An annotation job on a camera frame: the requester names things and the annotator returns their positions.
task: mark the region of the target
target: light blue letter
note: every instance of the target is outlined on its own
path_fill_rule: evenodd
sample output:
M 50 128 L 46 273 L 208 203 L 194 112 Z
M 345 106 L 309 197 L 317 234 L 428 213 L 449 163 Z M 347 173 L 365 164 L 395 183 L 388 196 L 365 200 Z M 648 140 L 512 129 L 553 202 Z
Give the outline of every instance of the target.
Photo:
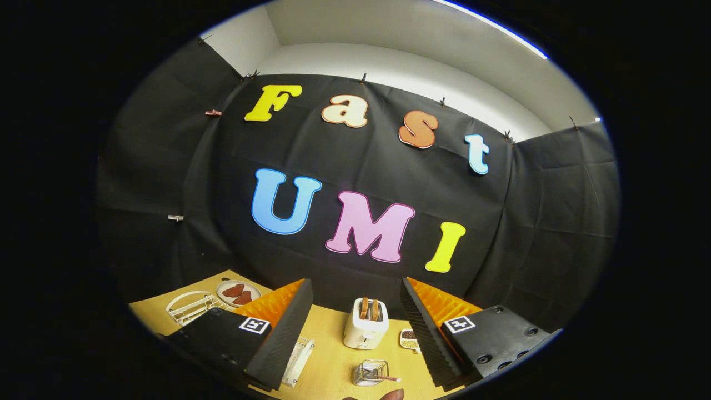
M 488 172 L 488 165 L 484 164 L 484 153 L 488 154 L 484 138 L 481 135 L 467 135 L 464 141 L 469 143 L 469 165 L 477 174 L 484 175 Z
M 299 188 L 296 193 L 294 211 L 289 219 L 277 218 L 272 212 L 274 199 L 280 184 L 287 181 L 287 176 L 273 169 L 257 170 L 257 188 L 252 200 L 252 218 L 261 226 L 272 233 L 279 235 L 293 235 L 300 231 L 306 224 L 311 208 L 314 193 L 321 190 L 321 182 L 307 177 L 294 179 L 294 186 Z

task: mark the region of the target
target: letter u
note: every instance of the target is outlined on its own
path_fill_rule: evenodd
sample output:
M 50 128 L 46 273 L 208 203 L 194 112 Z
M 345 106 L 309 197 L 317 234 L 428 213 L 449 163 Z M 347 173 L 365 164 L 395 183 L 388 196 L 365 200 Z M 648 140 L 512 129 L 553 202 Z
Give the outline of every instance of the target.
M 252 218 L 265 230 L 279 235 L 293 235 L 300 231 L 309 217 L 311 200 L 314 193 L 321 190 L 321 182 L 307 177 L 294 179 L 298 188 L 292 216 L 288 219 L 277 218 L 274 215 L 274 199 L 280 184 L 287 181 L 287 176 L 273 169 L 258 169 L 257 188 L 252 199 Z

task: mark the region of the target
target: pink letter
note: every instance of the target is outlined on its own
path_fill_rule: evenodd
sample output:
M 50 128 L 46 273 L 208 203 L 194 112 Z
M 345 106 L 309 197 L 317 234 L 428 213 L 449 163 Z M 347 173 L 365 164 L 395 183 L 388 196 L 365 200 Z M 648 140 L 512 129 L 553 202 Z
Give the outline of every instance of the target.
M 380 238 L 380 243 L 370 256 L 378 261 L 396 263 L 400 261 L 400 244 L 405 235 L 407 222 L 415 216 L 415 210 L 404 204 L 393 204 L 373 223 L 368 199 L 354 191 L 342 191 L 338 199 L 343 203 L 341 219 L 336 234 L 326 242 L 326 248 L 337 253 L 351 251 L 348 237 L 353 232 L 355 249 L 362 256 Z

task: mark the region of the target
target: orange foam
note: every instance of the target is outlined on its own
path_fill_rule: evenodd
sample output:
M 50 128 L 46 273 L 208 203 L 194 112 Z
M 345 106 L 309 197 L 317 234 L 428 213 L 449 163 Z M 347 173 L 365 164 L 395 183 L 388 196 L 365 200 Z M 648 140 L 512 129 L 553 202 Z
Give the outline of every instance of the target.
M 267 320 L 272 325 L 272 329 L 274 329 L 304 281 L 305 279 L 301 279 L 282 286 L 271 293 L 263 295 L 233 310 L 233 312 L 235 314 L 244 315 L 245 317 Z
M 443 290 L 437 289 L 434 286 L 430 286 L 412 278 L 407 278 L 407 280 L 415 289 L 417 297 L 419 297 L 422 301 L 425 310 L 427 310 L 429 316 L 437 325 L 439 333 L 442 334 L 444 340 L 446 340 L 449 346 L 452 347 L 451 343 L 449 343 L 449 340 L 447 340 L 447 337 L 444 336 L 444 333 L 442 332 L 442 324 L 444 321 L 464 315 L 474 314 L 475 312 L 481 311 L 481 308 L 471 304 L 470 302 L 466 302 L 455 295 L 450 295 Z

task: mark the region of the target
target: stick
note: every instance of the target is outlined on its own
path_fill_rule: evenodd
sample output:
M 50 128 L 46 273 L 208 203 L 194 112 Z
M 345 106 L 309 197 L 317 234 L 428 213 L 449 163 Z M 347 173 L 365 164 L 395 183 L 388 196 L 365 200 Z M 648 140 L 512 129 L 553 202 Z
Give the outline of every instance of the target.
M 402 381 L 402 378 L 384 377 L 382 375 L 378 375 L 375 378 L 376 379 L 387 379 L 388 381 L 396 381 L 396 382 Z

